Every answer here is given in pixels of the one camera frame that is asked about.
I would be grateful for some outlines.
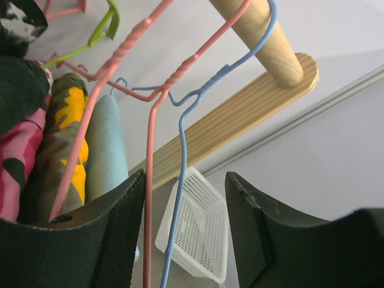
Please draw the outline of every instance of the light blue garment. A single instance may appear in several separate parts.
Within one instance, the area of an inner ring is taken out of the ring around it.
[[[128,178],[120,111],[113,96],[105,95],[97,101],[85,139],[89,146],[85,202],[90,202]],[[138,257],[136,248],[134,261]]]

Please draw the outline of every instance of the gray floor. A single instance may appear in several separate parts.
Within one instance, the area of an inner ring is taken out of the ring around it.
[[[156,189],[153,193],[153,210],[152,210],[152,288],[160,286],[161,274],[164,265],[164,254],[155,247],[155,238],[158,228],[165,211],[168,198],[175,181],[170,181],[163,186]],[[140,228],[138,246],[140,253],[143,251],[143,222]],[[142,272],[143,272],[143,257],[135,263],[132,272],[131,288],[141,288],[142,286]],[[183,270],[175,262],[172,262],[169,278],[168,288],[218,288],[218,284],[212,280],[205,278],[196,278],[191,276]]]

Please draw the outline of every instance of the hanger hook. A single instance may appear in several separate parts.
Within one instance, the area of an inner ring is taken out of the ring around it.
[[[119,81],[123,81],[125,84],[125,87],[128,88],[128,81],[126,81],[123,77],[119,77],[115,83],[118,83]],[[110,90],[110,95],[113,95],[113,92],[115,91],[115,87],[112,87]]]

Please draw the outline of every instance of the white plastic basket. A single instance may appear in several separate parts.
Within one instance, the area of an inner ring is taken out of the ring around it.
[[[178,182],[173,186],[155,246],[166,250]],[[186,172],[172,260],[195,277],[223,283],[227,274],[229,221],[220,193],[193,167]]]

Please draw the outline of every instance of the white ceiling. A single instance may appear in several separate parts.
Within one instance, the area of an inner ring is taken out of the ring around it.
[[[263,130],[324,99],[357,78],[384,64],[383,0],[276,0],[279,21],[296,52],[315,57],[320,67],[317,88],[247,136],[248,141]],[[75,0],[66,6],[74,6]],[[138,21],[146,17],[160,0],[120,0],[121,23],[114,41],[104,40],[73,63],[85,64],[96,72]],[[56,9],[63,1],[53,0]],[[53,52],[69,52],[85,44],[107,10],[105,0],[88,0],[87,12],[52,19],[49,30],[31,47],[29,58],[45,60]],[[208,39],[223,23],[208,0],[176,0],[139,40],[118,68],[114,79],[124,76],[133,86],[161,84],[176,67]],[[237,60],[247,48],[233,31],[212,46],[172,89],[177,98],[200,87],[226,63]],[[67,72],[62,69],[56,75]],[[263,72],[253,59],[224,78],[206,95],[189,116],[187,126]],[[151,105],[116,92],[124,123],[128,161],[133,167],[145,157],[146,125]],[[178,118],[183,109],[166,101],[158,111],[155,148],[178,134]]]

